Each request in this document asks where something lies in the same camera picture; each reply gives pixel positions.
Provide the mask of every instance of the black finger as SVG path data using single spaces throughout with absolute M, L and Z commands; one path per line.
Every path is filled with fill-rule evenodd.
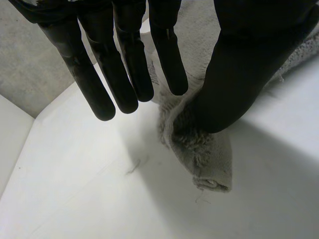
M 188 89 L 187 76 L 181 60 L 174 26 L 181 0 L 149 0 L 151 34 L 159 54 L 160 64 L 174 95 Z
M 138 108 L 138 100 L 113 40 L 111 1 L 98 11 L 82 12 L 78 18 L 117 105 L 126 114 L 134 112 Z
M 242 117 L 318 21 L 319 7 L 315 6 L 302 24 L 267 37 L 225 36 L 221 31 L 195 100 L 198 125 L 216 133 Z
M 126 66 L 139 101 L 154 96 L 140 28 L 146 10 L 146 0 L 114 0 L 115 27 Z
M 86 53 L 76 16 L 40 28 L 58 49 L 96 117 L 112 119 L 115 107 Z

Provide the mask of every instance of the fluffy towel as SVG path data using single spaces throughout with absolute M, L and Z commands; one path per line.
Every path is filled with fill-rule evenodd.
M 228 192 L 232 181 L 232 153 L 227 130 L 208 134 L 196 128 L 190 113 L 191 99 L 203 84 L 206 67 L 220 27 L 211 0 L 183 0 L 175 32 L 189 81 L 182 96 L 170 93 L 150 33 L 142 35 L 149 71 L 159 104 L 159 136 L 193 175 L 200 189 Z M 294 51 L 272 80 L 319 52 L 319 28 Z

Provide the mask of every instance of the black glove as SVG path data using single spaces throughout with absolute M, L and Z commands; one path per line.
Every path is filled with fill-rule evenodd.
M 316 1 L 214 1 L 221 32 L 195 100 L 201 128 L 216 133 L 243 116 L 318 23 Z
M 115 107 L 85 51 L 78 19 L 120 110 L 132 113 L 138 107 L 138 100 L 152 99 L 154 90 L 140 38 L 146 0 L 42 0 L 36 6 L 26 3 L 28 0 L 9 1 L 29 21 L 38 23 L 56 46 L 97 118 L 112 119 Z M 183 95 L 188 89 L 173 30 L 180 2 L 150 0 L 152 37 L 175 95 Z M 132 84 L 113 40 L 113 17 Z

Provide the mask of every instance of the black robotic finger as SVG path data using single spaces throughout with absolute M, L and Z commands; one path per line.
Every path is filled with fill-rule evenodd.
M 76 16 L 39 26 L 58 49 L 96 117 L 103 121 L 112 119 L 115 107 L 86 53 Z
M 114 0 L 115 27 L 128 72 L 139 101 L 150 101 L 154 90 L 140 28 L 146 0 Z
M 181 0 L 149 0 L 151 34 L 160 64 L 174 95 L 188 90 L 187 76 L 181 60 L 174 26 Z
M 134 112 L 138 100 L 113 40 L 111 1 L 98 11 L 82 11 L 78 18 L 117 105 L 126 114 Z

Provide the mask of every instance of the fabric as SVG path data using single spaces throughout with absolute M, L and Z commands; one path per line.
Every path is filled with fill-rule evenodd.
M 182 1 L 174 29 L 189 81 L 189 90 L 182 97 L 174 96 L 168 89 L 151 34 L 142 35 L 155 89 L 154 102 L 159 104 L 159 137 L 193 176 L 198 188 L 228 192 L 232 186 L 232 152 L 227 130 L 205 133 L 196 127 L 191 113 L 191 100 L 203 84 L 220 31 L 213 1 Z M 269 82 L 281 80 L 282 74 L 318 54 L 318 32 L 316 27 Z

